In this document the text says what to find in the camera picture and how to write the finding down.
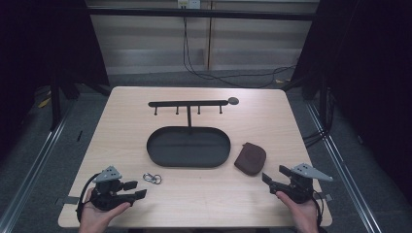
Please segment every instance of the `keyring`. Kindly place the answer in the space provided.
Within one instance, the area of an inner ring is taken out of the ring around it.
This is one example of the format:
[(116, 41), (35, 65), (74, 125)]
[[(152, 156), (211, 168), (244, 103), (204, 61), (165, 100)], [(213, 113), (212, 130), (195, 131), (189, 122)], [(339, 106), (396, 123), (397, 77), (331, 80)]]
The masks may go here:
[(145, 173), (143, 175), (143, 179), (146, 182), (154, 183), (154, 184), (160, 184), (161, 183), (161, 176), (160, 175), (152, 175), (150, 173)]

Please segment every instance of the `wooden table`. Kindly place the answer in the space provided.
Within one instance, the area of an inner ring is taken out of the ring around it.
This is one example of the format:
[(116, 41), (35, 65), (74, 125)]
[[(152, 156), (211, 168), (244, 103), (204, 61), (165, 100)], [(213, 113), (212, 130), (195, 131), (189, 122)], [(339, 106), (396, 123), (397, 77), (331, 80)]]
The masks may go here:
[[(238, 105), (191, 108), (192, 125), (221, 129), (231, 142), (228, 160), (217, 168), (166, 168), (154, 164), (146, 150), (150, 135), (163, 126), (188, 125), (186, 108), (148, 106), (153, 101), (221, 100), (237, 97)], [(111, 222), (124, 228), (158, 227), (276, 227), (291, 226), (286, 206), (269, 193), (261, 173), (250, 177), (234, 166), (245, 143), (262, 147), (267, 154), (262, 172), (274, 181), (290, 183), (278, 172), (302, 162), (311, 164), (294, 116), (282, 90), (239, 88), (116, 87), (94, 132), (70, 196), (79, 196), (86, 181), (114, 165), (122, 182), (138, 181), (147, 189), (145, 199)], [(145, 173), (159, 174), (161, 184), (143, 180)], [(321, 191), (318, 181), (315, 190)], [(65, 205), (58, 223), (78, 227), (75, 205)], [(327, 205), (323, 225), (331, 224)]]

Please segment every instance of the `brown wallet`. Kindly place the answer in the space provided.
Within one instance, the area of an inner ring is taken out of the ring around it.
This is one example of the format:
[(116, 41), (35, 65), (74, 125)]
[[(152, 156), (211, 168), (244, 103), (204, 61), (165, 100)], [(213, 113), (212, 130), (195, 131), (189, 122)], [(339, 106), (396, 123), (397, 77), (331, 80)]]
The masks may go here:
[(249, 176), (254, 176), (261, 171), (266, 160), (266, 151), (251, 143), (243, 145), (234, 165)]

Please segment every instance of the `human hand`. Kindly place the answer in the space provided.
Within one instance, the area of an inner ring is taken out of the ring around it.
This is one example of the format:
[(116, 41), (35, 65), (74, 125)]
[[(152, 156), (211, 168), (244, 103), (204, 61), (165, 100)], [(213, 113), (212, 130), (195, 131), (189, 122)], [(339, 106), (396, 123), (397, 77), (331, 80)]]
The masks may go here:
[(276, 196), (289, 208), (292, 213), (294, 225), (301, 233), (318, 233), (317, 210), (312, 200), (302, 204), (296, 204), (284, 192), (277, 191)]
[[(87, 191), (86, 202), (90, 200), (91, 192), (93, 188)], [(96, 207), (91, 202), (85, 203), (82, 211), (82, 219), (80, 222), (80, 233), (103, 233), (110, 221), (115, 217), (123, 213), (127, 208), (130, 207), (130, 203), (125, 202), (113, 210), (108, 212), (103, 212)]]

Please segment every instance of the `gray floor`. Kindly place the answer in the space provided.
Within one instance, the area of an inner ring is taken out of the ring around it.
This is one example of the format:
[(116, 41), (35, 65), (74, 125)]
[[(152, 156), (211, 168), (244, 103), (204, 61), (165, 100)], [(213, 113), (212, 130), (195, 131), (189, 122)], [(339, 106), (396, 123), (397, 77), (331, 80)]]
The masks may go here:
[[(214, 74), (222, 76), (245, 73), (255, 72), (220, 71)], [(284, 81), (290, 78), (291, 74), (292, 70), (289, 70), (276, 75), (275, 79)], [(112, 76), (110, 79), (112, 87), (116, 85), (235, 87), (219, 80), (202, 80), (188, 72), (123, 75)], [(230, 78), (225, 81), (243, 87), (257, 87), (269, 83), (271, 79), (272, 77), (248, 77)], [(282, 84), (275, 82), (265, 88), (277, 88), (280, 85)], [(82, 93), (78, 100), (64, 101), (63, 109), (70, 109), (67, 106), (71, 105), (73, 107), (50, 157), (40, 172), (39, 179), (34, 183), (27, 202), (13, 224), (13, 232), (77, 232), (75, 229), (62, 229), (58, 226), (57, 219), (61, 206), (55, 205), (55, 201), (69, 192), (108, 99), (84, 86), (79, 88)], [(301, 98), (299, 88), (288, 91), (287, 95), (302, 136), (315, 132), (316, 127), (310, 117), (308, 103)], [(51, 118), (50, 105), (43, 109), (33, 106), (22, 127), (20, 139), (10, 151), (8, 158), (2, 162), (0, 214), (3, 215), (7, 210), (48, 138)], [(393, 181), (375, 163), (372, 152), (359, 144), (357, 134), (349, 120), (343, 117), (338, 109), (335, 112), (331, 136), (366, 203), (376, 216), (382, 232), (407, 232), (412, 229), (411, 206), (407, 204)], [(320, 141), (309, 148), (308, 152), (315, 167), (335, 178), (333, 183), (321, 182), (323, 191), (333, 197), (333, 200), (327, 203), (333, 216), (333, 224), (326, 227), (327, 231), (367, 232), (324, 143)], [(289, 229), (271, 231), (291, 232)], [(126, 232), (126, 230), (110, 229), (108, 232)]]

